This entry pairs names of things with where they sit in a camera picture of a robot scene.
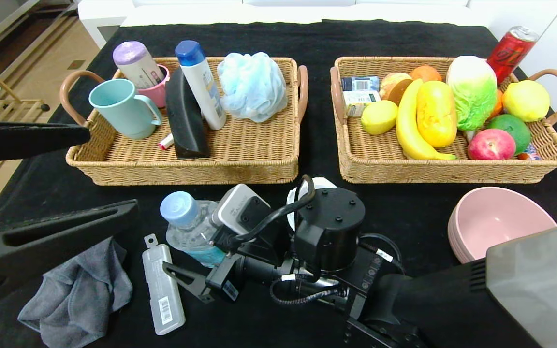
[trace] black table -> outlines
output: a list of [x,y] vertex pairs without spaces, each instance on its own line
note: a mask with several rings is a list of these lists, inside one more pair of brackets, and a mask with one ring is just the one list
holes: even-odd
[[[367,208],[364,231],[381,232],[402,249],[412,276],[458,264],[446,236],[448,217],[459,198],[481,185],[398,184],[350,185],[338,171],[337,142],[330,97],[329,69],[341,56],[487,57],[497,41],[484,27],[458,27],[420,22],[390,23],[324,21],[317,24],[214,24],[210,26],[147,26],[118,29],[89,69],[109,79],[116,68],[111,52],[120,42],[139,40],[154,57],[172,57],[175,45],[194,39],[208,56],[236,51],[265,51],[271,57],[292,57],[309,69],[309,105],[301,125],[300,174],[325,176],[340,187],[360,194]],[[87,95],[94,82],[80,81],[71,102],[89,115]],[[60,107],[51,122],[72,123]],[[268,290],[245,286],[236,304],[220,300],[201,304],[180,290],[186,324],[166,336],[156,336],[148,305],[141,262],[142,237],[156,233],[164,242],[166,222],[159,204],[168,193],[185,190],[194,197],[219,200],[228,186],[98,187],[66,165],[65,150],[22,161],[0,196],[0,229],[11,223],[137,198],[139,227],[117,236],[128,255],[124,262],[134,291],[130,304],[111,316],[107,337],[91,347],[336,347],[342,344],[343,320],[320,304],[284,308],[274,304]],[[283,205],[294,184],[252,185],[273,207]],[[501,185],[532,198],[557,221],[557,169],[534,185]],[[203,271],[180,252],[174,262]],[[42,346],[40,337],[16,321],[18,312],[36,292],[35,279],[0,302],[0,348]]]

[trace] wicker basket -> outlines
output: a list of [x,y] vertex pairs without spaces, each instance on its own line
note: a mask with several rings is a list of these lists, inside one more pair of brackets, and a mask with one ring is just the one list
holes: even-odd
[[[340,77],[384,77],[388,73],[409,73],[428,64],[442,77],[454,58],[434,57],[341,57],[331,69],[331,92],[338,141],[341,176],[350,183],[537,183],[557,167],[557,133],[551,126],[557,113],[538,122],[528,123],[532,143],[543,160],[470,160],[464,136],[440,152],[455,154],[457,160],[410,160],[396,139],[395,130],[378,136],[366,133],[358,117],[345,117]],[[530,79],[557,70],[536,73]],[[515,75],[500,86],[505,90]]]
[[[171,131],[168,122],[142,140],[119,134],[93,110],[86,126],[91,140],[71,147],[66,162],[82,170],[97,185],[207,185],[237,183],[287,183],[298,175],[300,122],[308,101],[308,75],[305,66],[296,69],[291,58],[272,58],[287,83],[288,104],[266,122],[227,117],[220,130],[206,129],[210,157],[179,160],[175,150],[159,150],[157,143]],[[176,58],[156,58],[171,73],[179,66]],[[223,58],[208,62],[222,93],[216,68]],[[118,70],[114,79],[124,75]],[[68,90],[78,76],[68,81]]]

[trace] fake fruit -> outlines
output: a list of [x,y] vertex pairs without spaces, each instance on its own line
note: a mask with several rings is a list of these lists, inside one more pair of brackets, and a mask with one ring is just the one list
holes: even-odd
[[515,140],[515,156],[524,152],[532,139],[528,126],[519,117],[509,114],[493,117],[487,128],[497,128],[510,134]]
[[421,79],[412,82],[405,90],[396,115],[396,138],[405,154],[415,160],[454,160],[452,154],[441,154],[418,132],[416,125],[416,95],[423,85]]
[[448,68],[446,83],[455,96],[457,128],[472,131],[482,126],[497,99],[498,84],[491,66],[479,57],[456,57]]
[[398,105],[410,84],[411,77],[407,73],[391,72],[380,82],[380,97],[383,101],[392,101]]
[[506,160],[514,154],[515,140],[497,128],[478,132],[468,145],[468,156],[473,160]]
[[382,134],[394,127],[397,112],[398,107],[392,101],[376,101],[362,111],[360,124],[371,135]]
[[429,145],[444,147],[457,136],[457,112],[451,88],[440,81],[425,82],[416,95],[418,132]]
[[538,121],[547,116],[550,95],[538,82],[514,82],[502,95],[502,105],[507,113],[519,117],[524,122]]
[[494,106],[493,111],[491,112],[491,115],[489,115],[489,118],[487,120],[489,121],[490,119],[493,119],[493,117],[500,115],[501,112],[502,112],[502,91],[498,90],[498,101],[496,101],[496,106]]
[[428,81],[442,81],[440,73],[430,65],[422,65],[413,69],[410,76],[413,80],[422,79],[425,83]]

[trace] apple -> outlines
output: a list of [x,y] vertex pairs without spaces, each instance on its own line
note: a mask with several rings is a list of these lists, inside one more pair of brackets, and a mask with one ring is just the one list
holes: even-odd
[[473,160],[507,160],[515,155],[515,139],[497,128],[478,132],[468,145]]

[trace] pink cup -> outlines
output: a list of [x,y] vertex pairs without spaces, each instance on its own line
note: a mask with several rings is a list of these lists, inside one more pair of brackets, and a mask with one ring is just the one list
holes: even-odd
[[139,94],[145,95],[149,99],[152,99],[157,107],[164,108],[164,106],[166,105],[166,89],[164,88],[164,85],[167,81],[169,81],[170,75],[169,69],[166,68],[166,66],[160,64],[158,64],[158,66],[164,73],[163,81],[161,81],[161,83],[157,84],[154,87],[139,89],[138,91]]

